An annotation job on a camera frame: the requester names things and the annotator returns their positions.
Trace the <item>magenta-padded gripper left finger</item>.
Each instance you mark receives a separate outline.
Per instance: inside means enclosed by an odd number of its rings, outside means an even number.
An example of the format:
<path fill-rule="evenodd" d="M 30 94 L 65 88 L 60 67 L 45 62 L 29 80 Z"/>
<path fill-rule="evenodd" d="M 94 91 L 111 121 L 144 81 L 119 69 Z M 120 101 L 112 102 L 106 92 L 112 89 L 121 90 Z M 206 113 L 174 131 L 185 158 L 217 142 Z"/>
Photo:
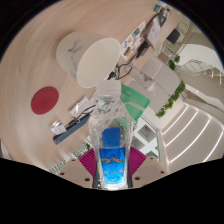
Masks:
<path fill-rule="evenodd" d="M 94 150 L 90 149 L 78 159 L 70 159 L 58 176 L 84 188 L 96 189 L 98 172 Z"/>

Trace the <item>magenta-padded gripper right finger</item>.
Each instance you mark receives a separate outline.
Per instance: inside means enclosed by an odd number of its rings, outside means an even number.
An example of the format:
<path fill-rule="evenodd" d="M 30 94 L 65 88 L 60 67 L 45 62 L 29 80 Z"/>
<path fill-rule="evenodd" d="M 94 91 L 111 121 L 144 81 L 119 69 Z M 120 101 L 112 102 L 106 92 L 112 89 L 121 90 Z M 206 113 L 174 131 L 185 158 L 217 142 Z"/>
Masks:
<path fill-rule="evenodd" d="M 129 181 L 131 187 L 143 187 L 167 175 L 167 171 L 154 157 L 147 157 L 131 147 L 129 155 Z"/>

